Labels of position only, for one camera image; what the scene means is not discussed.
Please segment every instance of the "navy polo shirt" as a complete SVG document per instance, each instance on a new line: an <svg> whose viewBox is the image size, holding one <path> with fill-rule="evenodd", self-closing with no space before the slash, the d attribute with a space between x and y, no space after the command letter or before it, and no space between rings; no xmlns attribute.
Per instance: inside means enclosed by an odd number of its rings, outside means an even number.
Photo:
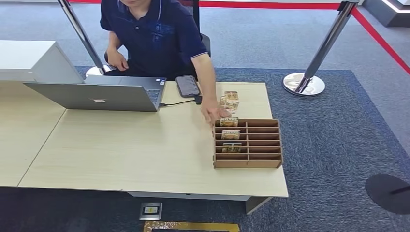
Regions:
<svg viewBox="0 0 410 232"><path fill-rule="evenodd" d="M206 53L192 15L177 0L151 0L139 20L119 0L102 0L100 24L127 48L129 66L153 76L180 71Z"/></svg>

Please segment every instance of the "chrome pole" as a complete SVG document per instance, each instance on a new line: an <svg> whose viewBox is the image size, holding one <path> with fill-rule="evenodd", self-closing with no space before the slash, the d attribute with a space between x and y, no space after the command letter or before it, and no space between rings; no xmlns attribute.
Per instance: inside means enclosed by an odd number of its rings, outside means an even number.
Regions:
<svg viewBox="0 0 410 232"><path fill-rule="evenodd" d="M299 96L315 96L324 91L325 84L322 79L315 76L315 73L348 22L351 11L358 3L359 0L345 0L340 4L336 20L305 73L292 73L283 79L283 86L287 91Z"/></svg>
<svg viewBox="0 0 410 232"><path fill-rule="evenodd" d="M95 63L96 67L91 68L87 74L91 71L93 75L104 75L106 71L109 71L108 66L103 65L100 58L98 57L97 52L95 51L93 45L91 44L90 39L88 38L84 28L81 26L80 21L78 20L77 16L75 15L71 5L67 2L67 0L57 0L62 7L64 13L66 14L68 20L70 21L71 25L73 26L75 32L77 32L78 37L80 37L81 42L83 43L84 47L86 47L87 52L91 56L92 61Z"/></svg>

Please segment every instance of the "white desk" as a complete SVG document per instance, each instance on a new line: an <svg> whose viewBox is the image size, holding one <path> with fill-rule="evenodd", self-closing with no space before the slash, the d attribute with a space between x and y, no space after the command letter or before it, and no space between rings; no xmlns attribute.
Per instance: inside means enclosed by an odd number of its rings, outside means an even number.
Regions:
<svg viewBox="0 0 410 232"><path fill-rule="evenodd" d="M217 89L238 91L236 116L272 118L264 83L218 83ZM183 100L168 82L163 102ZM214 169L212 143L194 103L157 113L66 110L19 186L247 200L248 213L270 197L288 196L282 167Z"/></svg>
<svg viewBox="0 0 410 232"><path fill-rule="evenodd" d="M17 186L64 108L18 81L0 81L0 186Z"/></svg>

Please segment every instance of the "laptop cable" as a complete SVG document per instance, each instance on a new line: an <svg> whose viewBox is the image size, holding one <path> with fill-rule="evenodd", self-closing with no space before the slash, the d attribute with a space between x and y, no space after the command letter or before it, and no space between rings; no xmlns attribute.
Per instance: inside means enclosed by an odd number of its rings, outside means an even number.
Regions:
<svg viewBox="0 0 410 232"><path fill-rule="evenodd" d="M187 102L195 102L197 105L200 105L202 103L202 96L195 96L194 100L181 101L181 102L172 103L172 104L160 103L160 107L171 106L171 105L179 105L179 104L187 103Z"/></svg>

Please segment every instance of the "black phone case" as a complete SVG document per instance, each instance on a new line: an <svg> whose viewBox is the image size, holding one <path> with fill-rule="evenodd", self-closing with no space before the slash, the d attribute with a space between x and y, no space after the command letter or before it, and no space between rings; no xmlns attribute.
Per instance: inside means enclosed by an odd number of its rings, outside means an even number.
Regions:
<svg viewBox="0 0 410 232"><path fill-rule="evenodd" d="M178 91L179 91L179 94L181 95L181 97L183 97L183 98L193 98L193 97L195 97L195 96L200 95L200 94L201 94L201 91L199 90L199 86L198 86L198 84L196 83L195 78L194 78L193 76L191 76L191 75L185 75L185 76L190 76L190 77L192 77L192 79L195 81L195 85L196 85L196 87L197 87L197 89L198 89L198 93L195 93L195 94L192 94L192 95L183 95L183 94L182 94L181 87L180 87L180 84L179 84L179 82L177 81L177 78L179 78L179 77L184 77L184 76L178 76L178 77L175 78L175 82L176 82L176 85L178 86Z"/></svg>

